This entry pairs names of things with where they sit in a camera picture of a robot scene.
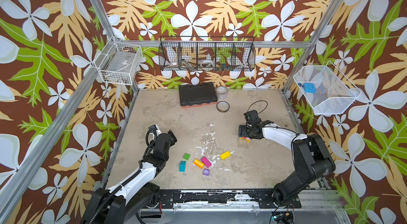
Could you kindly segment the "purple number cube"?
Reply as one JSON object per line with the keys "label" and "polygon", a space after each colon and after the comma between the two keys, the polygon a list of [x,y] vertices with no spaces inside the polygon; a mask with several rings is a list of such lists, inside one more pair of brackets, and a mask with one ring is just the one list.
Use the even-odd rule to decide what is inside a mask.
{"label": "purple number cube", "polygon": [[204,176],[209,176],[210,175],[210,170],[209,169],[204,169],[203,170],[203,175]]}

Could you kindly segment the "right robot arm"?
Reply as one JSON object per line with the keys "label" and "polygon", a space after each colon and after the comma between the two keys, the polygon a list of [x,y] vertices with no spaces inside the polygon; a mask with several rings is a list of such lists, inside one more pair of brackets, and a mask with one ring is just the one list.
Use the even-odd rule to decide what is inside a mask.
{"label": "right robot arm", "polygon": [[273,188],[273,203],[287,206],[301,191],[315,180],[330,175],[336,169],[335,162],[317,134],[306,135],[278,126],[269,120],[262,121],[256,110],[244,113],[245,125],[240,125],[238,136],[249,139],[268,139],[291,152],[294,171]]}

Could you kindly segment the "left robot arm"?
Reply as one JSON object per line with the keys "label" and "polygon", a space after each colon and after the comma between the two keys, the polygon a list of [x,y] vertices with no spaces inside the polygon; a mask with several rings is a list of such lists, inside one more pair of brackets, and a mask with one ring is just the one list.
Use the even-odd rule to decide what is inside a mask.
{"label": "left robot arm", "polygon": [[94,192],[82,224],[124,224],[141,209],[159,204],[160,187],[151,181],[165,168],[177,138],[171,130],[161,133],[156,126],[149,127],[146,139],[149,135],[154,138],[147,142],[139,166],[115,186]]}

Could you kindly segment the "magenta wood block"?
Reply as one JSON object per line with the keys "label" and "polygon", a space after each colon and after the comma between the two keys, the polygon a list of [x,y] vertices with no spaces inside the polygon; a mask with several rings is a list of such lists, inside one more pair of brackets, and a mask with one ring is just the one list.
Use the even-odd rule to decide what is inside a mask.
{"label": "magenta wood block", "polygon": [[210,168],[212,166],[212,163],[207,159],[207,157],[202,157],[201,162],[207,167]]}

